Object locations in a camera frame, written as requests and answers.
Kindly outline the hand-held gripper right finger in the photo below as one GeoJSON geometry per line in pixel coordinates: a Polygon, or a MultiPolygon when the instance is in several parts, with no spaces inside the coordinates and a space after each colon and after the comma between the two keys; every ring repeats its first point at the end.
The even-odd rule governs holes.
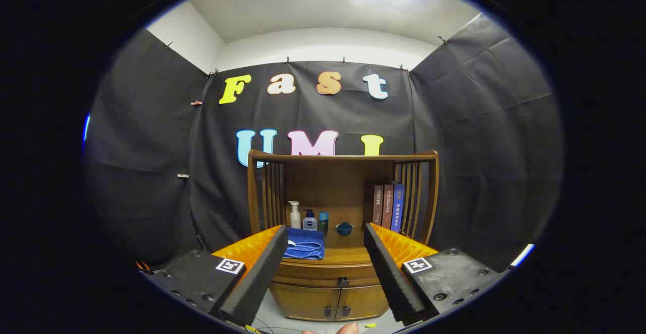
{"type": "Polygon", "coordinates": [[[371,222],[364,245],[394,319],[402,324],[446,316],[491,290],[505,272],[465,251],[436,251],[371,222]]]}

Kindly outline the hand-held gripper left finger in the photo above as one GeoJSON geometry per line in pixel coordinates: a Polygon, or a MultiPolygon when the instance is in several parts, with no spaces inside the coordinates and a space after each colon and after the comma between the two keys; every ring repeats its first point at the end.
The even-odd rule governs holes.
{"type": "Polygon", "coordinates": [[[163,269],[139,272],[185,306],[239,326],[251,325],[288,246],[284,225],[214,253],[190,251],[163,269]]]}

